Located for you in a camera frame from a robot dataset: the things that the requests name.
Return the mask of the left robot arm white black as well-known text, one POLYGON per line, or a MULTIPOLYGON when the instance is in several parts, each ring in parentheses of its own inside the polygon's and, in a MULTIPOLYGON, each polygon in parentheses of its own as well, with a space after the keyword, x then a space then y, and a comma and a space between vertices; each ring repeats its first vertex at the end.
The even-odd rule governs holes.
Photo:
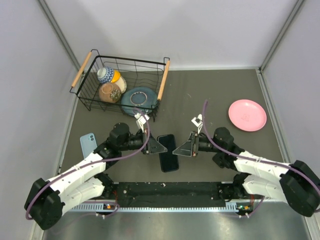
POLYGON ((167 148, 148 128, 132 134, 127 124, 117 123, 106 141, 81 162, 55 177, 39 178, 32 184, 24 204, 26 219, 35 221, 42 230, 48 230, 73 207, 92 198, 109 198, 114 187, 104 171, 125 159, 123 151, 150 155, 165 153, 167 148))

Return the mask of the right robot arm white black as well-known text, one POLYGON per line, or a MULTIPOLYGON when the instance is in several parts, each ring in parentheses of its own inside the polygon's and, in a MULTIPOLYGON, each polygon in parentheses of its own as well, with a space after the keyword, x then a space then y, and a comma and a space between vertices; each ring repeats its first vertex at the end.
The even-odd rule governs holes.
POLYGON ((193 131, 172 153, 196 157, 199 152, 214 153, 212 160, 220 168, 238 172, 233 179, 233 192, 239 198, 268 197, 288 204, 305 217, 320 210, 320 179, 303 161, 283 163, 253 155, 237 146, 225 127, 217 128, 213 136, 193 131))

